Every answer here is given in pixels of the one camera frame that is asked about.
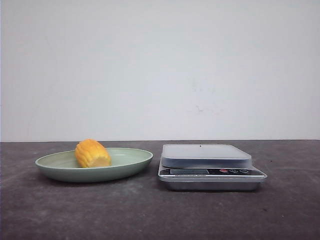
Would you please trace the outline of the green shallow plate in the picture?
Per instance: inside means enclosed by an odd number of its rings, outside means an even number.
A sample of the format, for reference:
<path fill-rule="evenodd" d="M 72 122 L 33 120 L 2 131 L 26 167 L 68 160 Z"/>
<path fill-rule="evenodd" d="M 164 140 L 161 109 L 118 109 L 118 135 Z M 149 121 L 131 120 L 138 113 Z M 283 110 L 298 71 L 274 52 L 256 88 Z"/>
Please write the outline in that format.
<path fill-rule="evenodd" d="M 108 147 L 111 165 L 80 167 L 73 150 L 45 155 L 35 161 L 44 176 L 68 183 L 98 183 L 136 175 L 148 167 L 153 153 L 144 149 Z"/>

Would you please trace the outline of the silver digital kitchen scale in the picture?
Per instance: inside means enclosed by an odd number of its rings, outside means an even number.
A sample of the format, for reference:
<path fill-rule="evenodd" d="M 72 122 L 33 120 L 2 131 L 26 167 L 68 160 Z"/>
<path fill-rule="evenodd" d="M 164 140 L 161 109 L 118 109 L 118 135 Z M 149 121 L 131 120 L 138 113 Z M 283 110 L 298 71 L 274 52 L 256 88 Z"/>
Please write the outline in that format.
<path fill-rule="evenodd" d="M 175 191 L 254 191 L 267 177 L 229 144 L 165 144 L 158 168 L 159 180 Z"/>

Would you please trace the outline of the yellow corn cob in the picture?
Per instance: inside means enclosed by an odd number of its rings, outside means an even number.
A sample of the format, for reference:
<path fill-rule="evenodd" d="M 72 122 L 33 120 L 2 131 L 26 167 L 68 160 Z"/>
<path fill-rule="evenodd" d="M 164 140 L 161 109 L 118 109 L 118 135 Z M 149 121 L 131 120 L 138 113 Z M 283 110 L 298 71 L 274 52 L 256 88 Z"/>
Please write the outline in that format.
<path fill-rule="evenodd" d="M 106 148 L 94 139 L 80 141 L 74 150 L 75 158 L 82 168 L 109 167 L 112 159 Z"/>

